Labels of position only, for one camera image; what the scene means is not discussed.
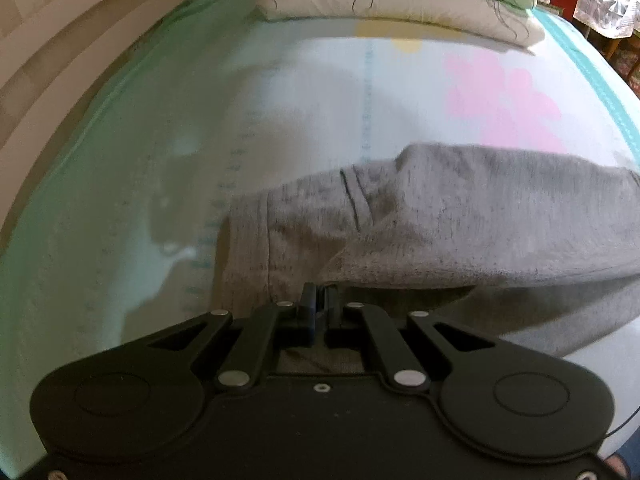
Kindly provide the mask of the grey knit pants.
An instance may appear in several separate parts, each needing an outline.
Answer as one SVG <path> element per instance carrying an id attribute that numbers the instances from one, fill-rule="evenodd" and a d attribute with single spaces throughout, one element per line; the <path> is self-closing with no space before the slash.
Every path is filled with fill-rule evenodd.
<path id="1" fill-rule="evenodd" d="M 639 314 L 639 177 L 565 155 L 413 144 L 232 200 L 217 307 L 307 283 L 565 356 Z"/>

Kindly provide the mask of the white pastel patterned bed sheet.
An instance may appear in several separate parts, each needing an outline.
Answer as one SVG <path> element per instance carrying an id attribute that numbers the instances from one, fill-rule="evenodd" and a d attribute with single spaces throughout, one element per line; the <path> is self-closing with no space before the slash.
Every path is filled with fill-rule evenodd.
<path id="1" fill-rule="evenodd" d="M 1 467 L 40 459 L 28 404 L 55 367 L 210 303 L 229 200 L 418 142 L 639 163 L 639 101 L 570 24 L 521 50 L 438 26 L 269 23 L 189 0 L 107 81 L 1 258 Z"/>

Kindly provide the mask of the wooden side table with cloth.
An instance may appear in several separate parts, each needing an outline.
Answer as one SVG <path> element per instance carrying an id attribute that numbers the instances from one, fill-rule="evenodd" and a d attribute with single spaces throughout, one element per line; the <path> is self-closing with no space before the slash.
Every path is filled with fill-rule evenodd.
<path id="1" fill-rule="evenodd" d="M 538 2 L 561 15 L 550 0 Z M 570 22 L 638 93 L 639 0 L 578 0 Z"/>

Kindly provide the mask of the beige wooden bed rail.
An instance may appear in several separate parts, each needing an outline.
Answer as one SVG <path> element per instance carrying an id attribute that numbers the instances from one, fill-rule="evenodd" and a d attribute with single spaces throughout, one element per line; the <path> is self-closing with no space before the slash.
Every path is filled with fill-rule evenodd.
<path id="1" fill-rule="evenodd" d="M 1 0 L 1 240 L 96 86 L 184 0 Z"/>

